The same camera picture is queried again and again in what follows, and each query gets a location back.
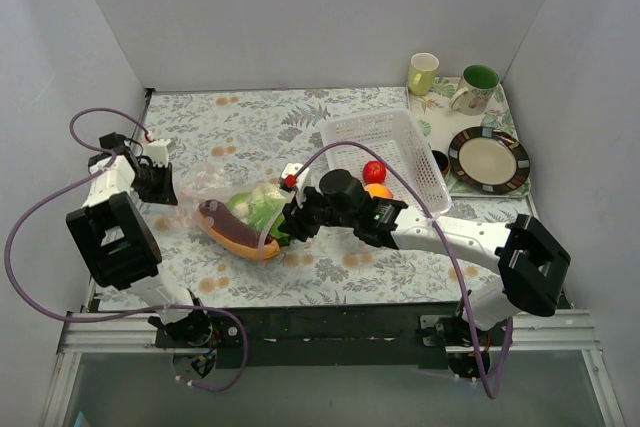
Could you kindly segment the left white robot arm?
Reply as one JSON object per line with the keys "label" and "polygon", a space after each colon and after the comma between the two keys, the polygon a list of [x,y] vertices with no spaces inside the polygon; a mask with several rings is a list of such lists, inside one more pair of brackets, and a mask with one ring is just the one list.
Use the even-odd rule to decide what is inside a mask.
{"label": "left white robot arm", "polygon": [[161,250],[135,199],[176,206],[169,160],[172,141],[148,138],[136,154],[131,140],[111,133],[88,161],[88,197],[66,216],[66,225],[93,280],[138,297],[156,316],[150,323],[176,342],[200,347],[213,324],[201,302],[161,267]]}

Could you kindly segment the orange fake fruit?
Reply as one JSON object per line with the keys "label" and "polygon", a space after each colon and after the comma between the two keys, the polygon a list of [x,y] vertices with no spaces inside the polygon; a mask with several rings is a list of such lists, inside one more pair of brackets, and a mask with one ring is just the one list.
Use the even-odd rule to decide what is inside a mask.
{"label": "orange fake fruit", "polygon": [[370,195],[371,198],[378,197],[378,198],[388,199],[388,200],[394,199],[393,192],[384,184],[370,183],[365,185],[364,189]]}

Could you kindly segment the floral table mat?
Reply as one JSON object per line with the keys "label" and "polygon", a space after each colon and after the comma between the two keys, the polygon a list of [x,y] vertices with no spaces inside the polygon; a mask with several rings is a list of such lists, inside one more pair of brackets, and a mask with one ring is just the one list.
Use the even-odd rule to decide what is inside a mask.
{"label": "floral table mat", "polygon": [[[402,87],[160,93],[151,98],[145,123],[176,143],[177,190],[244,187],[276,182],[290,162],[312,160],[314,173],[325,173],[327,162],[318,155],[323,120],[410,105]],[[493,279],[488,269],[442,255],[375,249],[339,228],[258,264],[214,242],[192,223],[189,206],[141,211],[164,267],[214,307],[457,301],[462,287],[479,289]]]}

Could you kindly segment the green interior floral mug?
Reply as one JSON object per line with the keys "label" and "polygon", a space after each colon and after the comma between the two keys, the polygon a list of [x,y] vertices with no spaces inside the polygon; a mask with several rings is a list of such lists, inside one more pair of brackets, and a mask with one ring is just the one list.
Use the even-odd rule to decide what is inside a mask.
{"label": "green interior floral mug", "polygon": [[450,98],[451,110],[467,116],[484,113],[499,86],[499,76],[490,67],[471,65],[464,69],[457,90]]}

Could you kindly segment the yellow green mug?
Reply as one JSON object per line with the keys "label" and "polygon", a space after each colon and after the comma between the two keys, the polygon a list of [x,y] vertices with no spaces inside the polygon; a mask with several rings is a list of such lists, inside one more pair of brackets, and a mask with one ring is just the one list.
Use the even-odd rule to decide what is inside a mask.
{"label": "yellow green mug", "polygon": [[410,59],[407,88],[415,96],[426,95],[434,85],[439,59],[430,53],[416,53]]}

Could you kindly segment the clear zip top bag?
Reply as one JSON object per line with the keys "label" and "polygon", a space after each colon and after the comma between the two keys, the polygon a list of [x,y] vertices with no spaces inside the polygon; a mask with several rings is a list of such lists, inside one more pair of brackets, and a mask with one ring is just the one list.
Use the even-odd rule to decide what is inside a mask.
{"label": "clear zip top bag", "polygon": [[276,178],[241,184],[223,167],[200,162],[180,178],[177,199],[174,227],[198,228],[240,258],[264,263],[292,242],[279,230],[288,194]]}

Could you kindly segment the floral serving tray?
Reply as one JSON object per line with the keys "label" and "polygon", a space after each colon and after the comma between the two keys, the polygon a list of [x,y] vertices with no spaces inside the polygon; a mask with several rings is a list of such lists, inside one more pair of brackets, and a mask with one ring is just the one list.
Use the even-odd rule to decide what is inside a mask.
{"label": "floral serving tray", "polygon": [[458,77],[437,77],[425,96],[415,96],[405,88],[408,109],[414,114],[432,150],[448,153],[454,136],[475,126],[501,130],[518,139],[515,124],[501,85],[489,101],[483,114],[466,116],[449,107],[449,100],[456,91]]}

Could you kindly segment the aluminium frame rail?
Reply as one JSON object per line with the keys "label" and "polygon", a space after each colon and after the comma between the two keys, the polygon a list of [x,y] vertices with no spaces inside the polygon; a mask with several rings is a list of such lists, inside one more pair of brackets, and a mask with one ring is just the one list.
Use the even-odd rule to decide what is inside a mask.
{"label": "aluminium frame rail", "polygon": [[[587,310],[561,309],[552,317],[520,313],[514,317],[513,351],[599,350],[601,342]],[[63,353],[137,353],[153,349],[186,353],[188,347],[162,347],[156,329],[146,317],[136,315],[101,323],[72,323],[63,329]]]}

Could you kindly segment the small brown cup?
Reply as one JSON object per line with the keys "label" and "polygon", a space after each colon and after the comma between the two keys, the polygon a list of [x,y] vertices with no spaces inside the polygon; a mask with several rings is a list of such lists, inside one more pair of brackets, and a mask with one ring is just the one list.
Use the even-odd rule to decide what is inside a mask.
{"label": "small brown cup", "polygon": [[438,165],[438,168],[442,176],[446,177],[450,171],[450,162],[449,162],[448,156],[445,153],[438,150],[433,150],[432,154],[434,156],[434,159]]}

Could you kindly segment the striped rim ceramic plate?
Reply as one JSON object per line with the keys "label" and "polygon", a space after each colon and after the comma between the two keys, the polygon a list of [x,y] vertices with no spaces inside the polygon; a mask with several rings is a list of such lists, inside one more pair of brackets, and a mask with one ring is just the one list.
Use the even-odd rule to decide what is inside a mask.
{"label": "striped rim ceramic plate", "polygon": [[526,149],[501,130],[466,128],[454,136],[446,154],[454,177],[478,193],[509,194],[529,180],[531,161]]}

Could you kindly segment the green fake lettuce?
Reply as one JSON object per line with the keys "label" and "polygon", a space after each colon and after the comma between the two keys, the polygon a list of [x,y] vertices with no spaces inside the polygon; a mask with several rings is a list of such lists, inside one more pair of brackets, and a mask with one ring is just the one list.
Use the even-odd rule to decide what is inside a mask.
{"label": "green fake lettuce", "polygon": [[250,191],[233,195],[226,202],[226,207],[258,234],[270,225],[269,235],[280,247],[287,247],[291,243],[291,236],[279,230],[284,221],[282,211],[287,202],[287,193],[275,184],[259,183]]}

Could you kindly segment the red fake strawberry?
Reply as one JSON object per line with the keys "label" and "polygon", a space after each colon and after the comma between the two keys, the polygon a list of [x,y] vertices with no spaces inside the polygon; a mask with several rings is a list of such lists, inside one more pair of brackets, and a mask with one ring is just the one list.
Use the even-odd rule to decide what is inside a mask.
{"label": "red fake strawberry", "polygon": [[369,161],[362,169],[362,180],[366,184],[383,184],[386,176],[387,169],[380,161]]}

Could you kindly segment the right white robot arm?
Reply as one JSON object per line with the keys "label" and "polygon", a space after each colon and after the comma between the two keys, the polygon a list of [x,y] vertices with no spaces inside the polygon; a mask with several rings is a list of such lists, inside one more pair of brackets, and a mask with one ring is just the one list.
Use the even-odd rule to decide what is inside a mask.
{"label": "right white robot arm", "polygon": [[301,242],[323,227],[346,228],[372,247],[453,254],[496,274],[469,292],[452,320],[453,334],[464,344],[479,342],[520,312],[551,317],[558,308],[571,258],[533,216],[520,214],[507,224],[432,219],[403,201],[371,196],[344,169],[328,172],[314,187],[307,169],[290,164],[279,184],[292,196],[279,229]]}

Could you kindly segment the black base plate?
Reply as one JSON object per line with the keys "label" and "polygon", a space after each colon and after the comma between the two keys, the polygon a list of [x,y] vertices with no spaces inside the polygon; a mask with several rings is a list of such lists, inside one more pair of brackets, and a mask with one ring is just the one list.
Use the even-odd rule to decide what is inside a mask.
{"label": "black base plate", "polygon": [[157,348],[195,355],[215,348],[219,369],[248,367],[391,366],[448,369],[464,378],[491,367],[506,324],[478,334],[474,355],[469,328],[454,302],[235,308],[213,314],[213,338],[199,347],[156,334]]}

